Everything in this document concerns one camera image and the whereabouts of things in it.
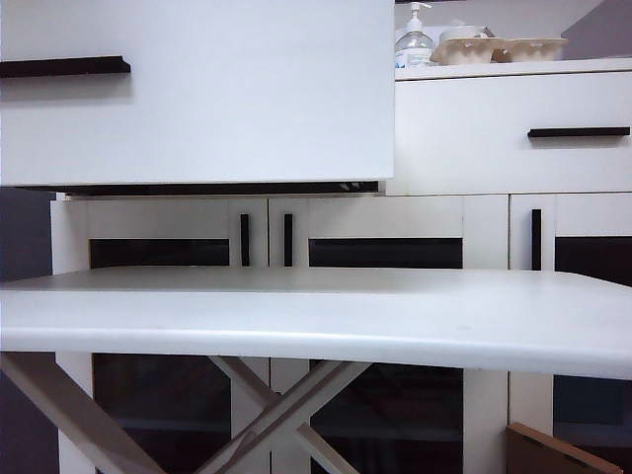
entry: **white table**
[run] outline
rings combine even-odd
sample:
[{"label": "white table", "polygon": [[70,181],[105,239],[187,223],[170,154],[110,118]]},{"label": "white table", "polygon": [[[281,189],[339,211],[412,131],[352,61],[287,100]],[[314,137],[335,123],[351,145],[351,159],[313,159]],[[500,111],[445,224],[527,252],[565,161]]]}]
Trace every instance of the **white table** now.
[{"label": "white table", "polygon": [[[106,474],[161,473],[54,362],[35,352],[210,356],[267,410],[199,470],[240,472],[295,434],[371,362],[632,379],[632,288],[556,273],[124,268],[0,289],[2,369]],[[282,397],[238,358],[323,358]]]}]

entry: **drawer handle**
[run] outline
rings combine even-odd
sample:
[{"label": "drawer handle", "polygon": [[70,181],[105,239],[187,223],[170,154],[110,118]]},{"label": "drawer handle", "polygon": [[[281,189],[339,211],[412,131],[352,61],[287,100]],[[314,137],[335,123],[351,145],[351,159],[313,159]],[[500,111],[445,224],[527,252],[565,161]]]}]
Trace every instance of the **drawer handle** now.
[{"label": "drawer handle", "polygon": [[285,214],[283,217],[283,266],[294,265],[294,216]]},{"label": "drawer handle", "polygon": [[250,267],[250,215],[241,214],[241,266]]},{"label": "drawer handle", "polygon": [[587,126],[576,128],[532,128],[529,138],[555,138],[578,136],[628,136],[629,126]]},{"label": "drawer handle", "polygon": [[542,209],[531,211],[531,269],[542,270]]}]

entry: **drawer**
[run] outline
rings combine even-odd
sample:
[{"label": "drawer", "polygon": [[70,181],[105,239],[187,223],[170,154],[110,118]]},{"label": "drawer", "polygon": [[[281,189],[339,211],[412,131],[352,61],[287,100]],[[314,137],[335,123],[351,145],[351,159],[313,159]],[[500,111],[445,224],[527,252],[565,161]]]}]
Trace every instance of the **drawer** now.
[{"label": "drawer", "polygon": [[390,195],[632,190],[629,136],[529,138],[632,125],[632,72],[400,82]]},{"label": "drawer", "polygon": [[3,60],[122,54],[131,74],[3,80],[1,184],[390,178],[392,3],[3,2]]}]

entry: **pump bottle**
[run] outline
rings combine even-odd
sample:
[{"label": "pump bottle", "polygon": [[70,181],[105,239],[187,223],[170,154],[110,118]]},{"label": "pump bottle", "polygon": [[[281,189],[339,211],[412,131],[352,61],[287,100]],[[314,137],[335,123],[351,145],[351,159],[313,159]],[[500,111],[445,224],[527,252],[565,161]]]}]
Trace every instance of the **pump bottle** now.
[{"label": "pump bottle", "polygon": [[424,35],[424,23],[419,12],[432,6],[421,2],[411,3],[412,18],[406,25],[406,34],[395,44],[395,67],[397,69],[419,69],[431,65],[431,55],[435,49],[433,40]]}]

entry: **cardboard box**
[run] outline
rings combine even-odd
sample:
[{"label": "cardboard box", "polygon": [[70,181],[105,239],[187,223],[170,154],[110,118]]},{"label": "cardboard box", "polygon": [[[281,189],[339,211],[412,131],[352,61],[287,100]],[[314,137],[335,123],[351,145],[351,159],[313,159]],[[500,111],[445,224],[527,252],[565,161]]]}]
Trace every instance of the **cardboard box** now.
[{"label": "cardboard box", "polygon": [[567,442],[520,423],[507,427],[508,474],[623,474],[623,470]]}]

